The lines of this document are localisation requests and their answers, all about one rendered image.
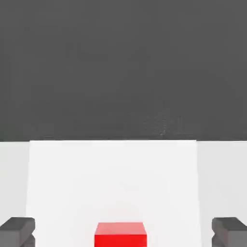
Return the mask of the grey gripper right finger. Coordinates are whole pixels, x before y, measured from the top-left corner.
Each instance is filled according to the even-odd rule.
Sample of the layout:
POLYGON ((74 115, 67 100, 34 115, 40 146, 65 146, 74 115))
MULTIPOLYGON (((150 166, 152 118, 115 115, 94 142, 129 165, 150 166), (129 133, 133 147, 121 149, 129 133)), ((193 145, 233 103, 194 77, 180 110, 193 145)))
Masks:
POLYGON ((213 218, 212 247, 247 247, 247 226, 236 217, 213 218))

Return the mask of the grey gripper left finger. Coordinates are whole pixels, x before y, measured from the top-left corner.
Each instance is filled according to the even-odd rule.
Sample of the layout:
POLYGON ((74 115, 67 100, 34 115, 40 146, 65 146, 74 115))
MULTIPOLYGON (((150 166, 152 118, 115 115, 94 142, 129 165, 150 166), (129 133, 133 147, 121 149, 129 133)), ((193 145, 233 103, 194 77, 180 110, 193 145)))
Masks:
POLYGON ((0 226, 0 247, 35 247, 35 219, 11 217, 0 226))

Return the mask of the small red cube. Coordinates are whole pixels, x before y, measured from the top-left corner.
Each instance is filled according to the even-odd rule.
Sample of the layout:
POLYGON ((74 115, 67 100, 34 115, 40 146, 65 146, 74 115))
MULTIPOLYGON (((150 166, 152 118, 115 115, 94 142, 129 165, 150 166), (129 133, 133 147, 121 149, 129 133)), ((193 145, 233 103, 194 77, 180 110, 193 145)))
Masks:
POLYGON ((147 233, 142 222, 100 222, 94 247, 147 247, 147 233))

